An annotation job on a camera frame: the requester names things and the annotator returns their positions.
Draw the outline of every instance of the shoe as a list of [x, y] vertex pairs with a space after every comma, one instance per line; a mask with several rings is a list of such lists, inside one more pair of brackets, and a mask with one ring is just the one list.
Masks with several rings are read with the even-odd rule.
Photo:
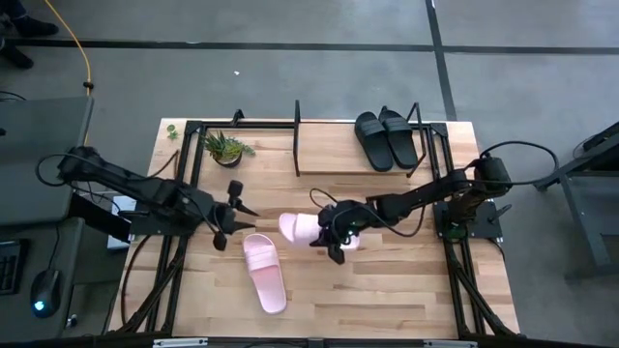
[[5, 43], [4, 48], [0, 50], [0, 56], [5, 57], [13, 65], [20, 69], [30, 69], [35, 63], [19, 49], [9, 43]]
[[58, 27], [54, 24], [41, 22], [28, 15], [14, 19], [13, 25], [17, 29], [17, 33], [24, 38], [50, 36], [58, 33]]

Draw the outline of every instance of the wooden tabletop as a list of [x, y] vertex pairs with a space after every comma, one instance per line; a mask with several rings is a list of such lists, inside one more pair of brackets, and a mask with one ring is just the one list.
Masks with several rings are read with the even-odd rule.
[[[160, 125], [149, 172], [158, 170], [174, 151], [180, 149], [186, 119], [163, 119]], [[318, 138], [328, 139], [328, 128], [319, 130]], [[167, 138], [167, 126], [174, 125], [181, 136]], [[447, 123], [456, 167], [462, 167], [478, 156], [471, 123]], [[352, 125], [347, 125], [352, 132]], [[208, 158], [202, 162], [199, 188], [219, 201], [227, 200], [230, 180], [245, 185], [244, 203], [260, 214], [239, 220], [256, 224], [255, 230], [235, 233], [228, 239], [226, 251], [212, 246], [212, 233], [201, 225], [192, 236], [183, 272], [174, 335], [181, 336], [267, 336], [267, 337], [331, 337], [331, 338], [455, 338], [456, 322], [447, 277], [445, 253], [435, 237], [433, 217], [428, 211], [421, 231], [414, 238], [399, 237], [386, 229], [370, 229], [362, 233], [361, 246], [346, 252], [346, 263], [337, 265], [324, 248], [293, 249], [278, 231], [282, 213], [317, 214], [309, 198], [312, 188], [329, 191], [336, 198], [363, 201], [366, 196], [406, 192], [431, 181], [429, 160], [407, 179], [403, 174], [378, 173], [357, 175], [295, 176], [292, 158], [293, 130], [223, 130], [255, 149], [254, 158], [244, 157], [235, 169], [218, 166]], [[312, 148], [306, 140], [300, 144], [299, 161]], [[189, 181], [193, 150], [185, 180]], [[324, 152], [324, 144], [315, 144]], [[342, 162], [337, 153], [321, 154]], [[171, 178], [168, 168], [162, 177]], [[320, 203], [327, 203], [319, 197]], [[398, 225], [404, 232], [417, 224], [419, 212]], [[241, 243], [251, 233], [268, 236], [280, 256], [288, 305], [277, 315], [268, 315], [260, 307], [245, 265]], [[152, 238], [137, 256], [127, 291], [128, 315], [142, 303], [153, 286], [162, 238]], [[130, 255], [136, 243], [132, 244]], [[497, 315], [517, 331], [505, 265], [499, 250], [488, 241], [471, 240], [471, 252], [478, 287]], [[167, 293], [163, 294], [166, 303]], [[467, 322], [473, 328], [470, 301], [463, 296]], [[160, 308], [160, 322], [165, 305]], [[120, 327], [120, 306], [116, 302], [111, 329]]]

